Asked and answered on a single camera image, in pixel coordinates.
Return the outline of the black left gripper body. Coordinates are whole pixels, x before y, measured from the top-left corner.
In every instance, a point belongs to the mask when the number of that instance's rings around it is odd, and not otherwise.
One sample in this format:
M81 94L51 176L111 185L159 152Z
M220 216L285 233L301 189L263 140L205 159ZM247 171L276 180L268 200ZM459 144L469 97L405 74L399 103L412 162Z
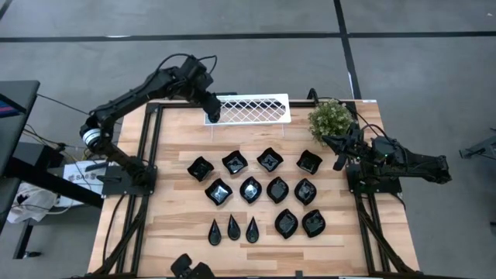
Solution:
M220 113L220 101L217 99L215 93L208 91L208 87L212 84L212 82L212 79L196 82L193 99L204 109L206 113Z

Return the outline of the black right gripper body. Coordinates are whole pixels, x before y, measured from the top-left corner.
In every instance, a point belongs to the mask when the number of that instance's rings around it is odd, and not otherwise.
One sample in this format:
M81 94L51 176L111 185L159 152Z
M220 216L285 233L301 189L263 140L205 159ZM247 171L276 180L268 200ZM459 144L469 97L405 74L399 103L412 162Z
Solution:
M351 147L348 148L348 157L354 160L368 162L372 164L374 162L374 155L371 147L363 139L363 134L360 133L356 139L353 140Z

